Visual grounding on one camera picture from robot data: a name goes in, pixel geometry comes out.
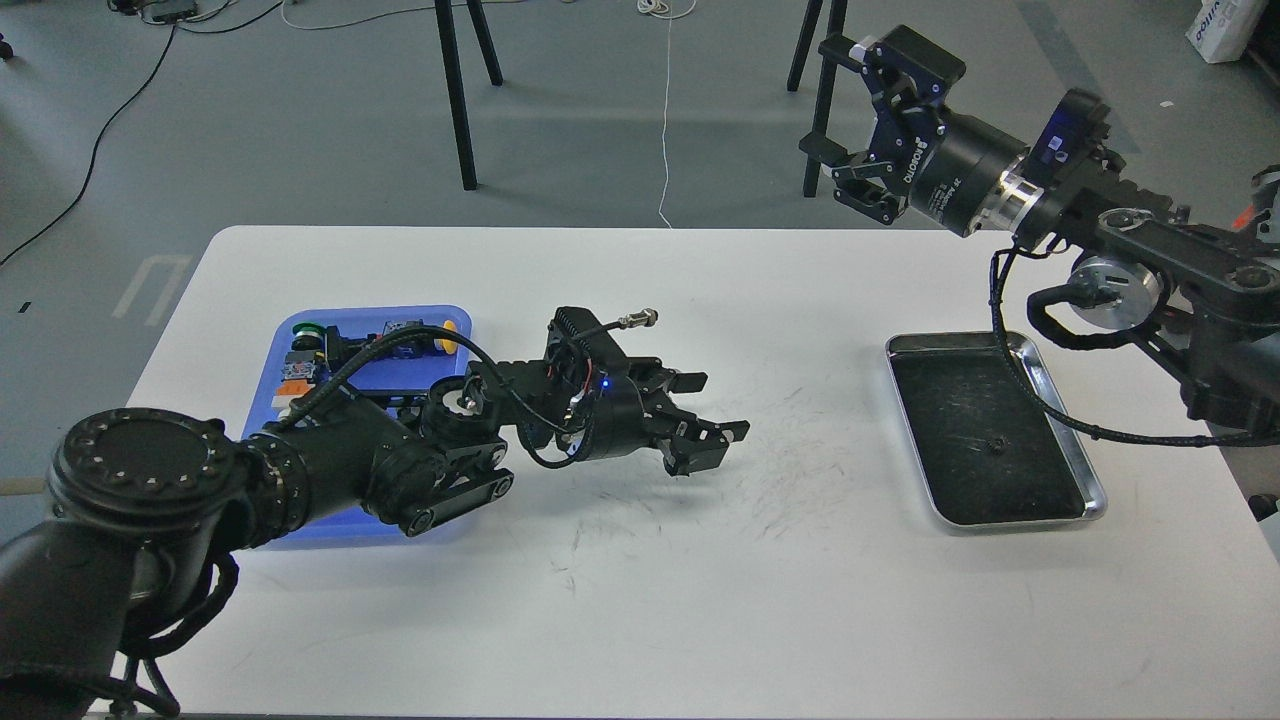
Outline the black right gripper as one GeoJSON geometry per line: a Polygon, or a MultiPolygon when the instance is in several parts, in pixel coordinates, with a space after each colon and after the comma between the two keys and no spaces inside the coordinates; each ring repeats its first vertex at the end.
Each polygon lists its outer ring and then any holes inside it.
{"type": "Polygon", "coordinates": [[[826,60],[859,74],[876,127],[869,146],[850,152],[819,132],[799,141],[829,170],[835,199],[883,225],[906,209],[966,237],[987,225],[1015,232],[1041,201],[1021,173],[1028,146],[975,117],[943,111],[966,64],[910,26],[855,42],[823,40],[826,60]]]}

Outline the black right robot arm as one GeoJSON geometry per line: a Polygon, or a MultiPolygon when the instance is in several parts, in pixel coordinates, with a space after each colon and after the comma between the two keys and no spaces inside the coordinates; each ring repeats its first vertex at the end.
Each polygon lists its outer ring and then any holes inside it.
{"type": "Polygon", "coordinates": [[[831,35],[826,69],[858,74],[876,126],[850,152],[822,129],[800,149],[827,168],[835,197],[882,224],[908,209],[960,237],[1002,231],[989,270],[992,327],[1016,258],[1080,250],[1069,279],[1027,300],[1032,325],[1062,348],[1137,346],[1179,384],[1190,419],[1225,436],[1164,437],[1175,447],[1277,443],[1277,168],[1254,178],[1242,228],[1192,224],[1164,195],[1120,173],[1108,108],[1074,88],[1034,143],[950,109],[965,64],[908,26],[856,42],[831,35]]]}

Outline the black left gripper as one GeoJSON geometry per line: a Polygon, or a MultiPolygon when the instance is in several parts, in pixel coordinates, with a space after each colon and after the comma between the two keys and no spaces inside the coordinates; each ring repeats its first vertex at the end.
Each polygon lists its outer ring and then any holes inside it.
{"type": "Polygon", "coordinates": [[[713,423],[694,418],[675,423],[657,414],[671,405],[671,395],[705,388],[704,372],[677,372],[658,360],[641,360],[625,375],[611,372],[595,380],[589,393],[585,429],[559,447],[576,462],[623,457],[639,448],[660,448],[664,470],[687,477],[721,465],[730,446],[744,439],[750,421],[713,423]]]}

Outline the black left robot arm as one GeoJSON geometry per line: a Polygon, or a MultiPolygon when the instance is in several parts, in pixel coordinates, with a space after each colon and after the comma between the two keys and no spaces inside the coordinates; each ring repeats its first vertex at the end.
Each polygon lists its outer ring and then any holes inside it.
{"type": "Polygon", "coordinates": [[[236,552],[361,507],[408,537],[503,497],[513,427],[545,468],[659,452],[686,477],[719,466],[749,423],[675,396],[701,373],[655,357],[479,357],[406,419],[335,375],[247,439],[218,421],[123,407],[77,423],[52,454],[47,515],[3,546],[3,716],[79,719],[96,700],[180,711],[157,670],[234,592],[236,552]]]}

